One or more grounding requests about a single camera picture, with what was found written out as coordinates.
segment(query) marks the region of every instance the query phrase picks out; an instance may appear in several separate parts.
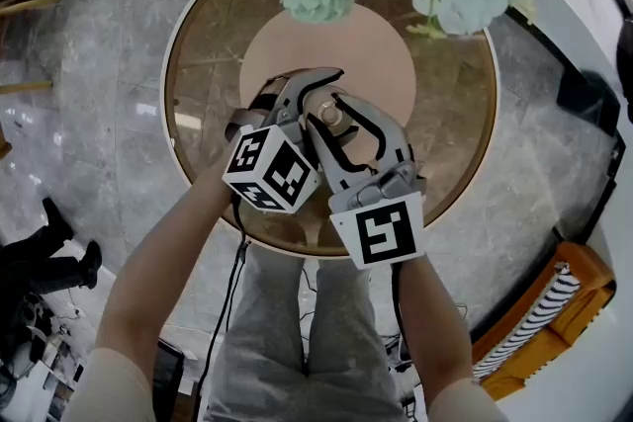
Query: black and white striped cushion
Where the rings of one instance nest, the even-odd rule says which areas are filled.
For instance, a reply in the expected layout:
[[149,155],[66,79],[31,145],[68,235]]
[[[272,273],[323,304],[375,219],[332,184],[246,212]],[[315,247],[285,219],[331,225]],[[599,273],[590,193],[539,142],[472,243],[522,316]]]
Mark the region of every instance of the black and white striped cushion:
[[504,340],[490,350],[474,367],[475,378],[483,379],[498,370],[509,357],[527,343],[561,312],[581,287],[567,263],[556,266],[557,273],[532,307]]

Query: gray tile floor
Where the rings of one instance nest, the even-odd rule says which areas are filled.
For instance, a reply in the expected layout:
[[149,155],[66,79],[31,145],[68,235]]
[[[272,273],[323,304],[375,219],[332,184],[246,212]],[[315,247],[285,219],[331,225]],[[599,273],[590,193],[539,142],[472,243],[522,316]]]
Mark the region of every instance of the gray tile floor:
[[[77,231],[102,245],[116,273],[185,191],[161,133],[158,79],[188,0],[62,0],[9,20],[2,82],[51,77],[50,92],[0,96],[14,149],[0,162],[5,242],[44,223],[51,195]],[[428,229],[428,253],[476,324],[537,255],[548,231],[583,223],[604,185],[610,138],[555,104],[562,66],[510,18],[491,27],[500,67],[497,129],[466,195]],[[210,330],[235,240],[218,228],[170,323]],[[311,276],[315,264],[309,265]],[[372,279],[379,330],[395,330],[389,271]],[[304,306],[314,295],[303,286]]]

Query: glass tabletop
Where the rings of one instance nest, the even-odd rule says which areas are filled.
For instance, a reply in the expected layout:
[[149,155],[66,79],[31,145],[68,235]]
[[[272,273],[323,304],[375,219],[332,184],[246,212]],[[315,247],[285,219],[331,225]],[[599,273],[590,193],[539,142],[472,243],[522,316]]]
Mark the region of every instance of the glass tabletop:
[[[403,38],[415,68],[416,93],[407,135],[427,179],[424,222],[432,224],[465,191],[488,148],[497,107],[492,51],[484,33],[425,39],[410,0],[356,0]],[[255,35],[282,11],[279,0],[196,0],[169,49],[164,111],[168,135],[190,182],[226,147],[224,130],[239,97],[239,70]],[[328,223],[329,192],[321,187],[293,216],[242,205],[248,234],[274,248],[305,255],[346,255]],[[225,219],[232,223],[226,213]]]

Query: beige t-shirt sleeve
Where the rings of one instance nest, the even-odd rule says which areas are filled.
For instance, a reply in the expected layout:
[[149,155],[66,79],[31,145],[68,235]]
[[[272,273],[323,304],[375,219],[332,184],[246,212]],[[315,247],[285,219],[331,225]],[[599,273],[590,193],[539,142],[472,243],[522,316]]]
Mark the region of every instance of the beige t-shirt sleeve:
[[451,383],[433,400],[429,422],[507,422],[488,393],[472,379]]
[[155,422],[147,379],[126,356],[98,348],[88,359],[61,422]]

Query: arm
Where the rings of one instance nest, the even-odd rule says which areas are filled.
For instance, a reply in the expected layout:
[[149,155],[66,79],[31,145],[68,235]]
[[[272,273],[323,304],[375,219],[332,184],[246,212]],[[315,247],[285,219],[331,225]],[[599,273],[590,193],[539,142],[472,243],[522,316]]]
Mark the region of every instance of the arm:
[[403,263],[400,307],[408,350],[430,406],[445,387],[473,377],[470,335],[427,256]]
[[222,181],[231,150],[196,180],[122,268],[108,297],[95,348],[116,350],[152,383],[160,331],[230,202]]

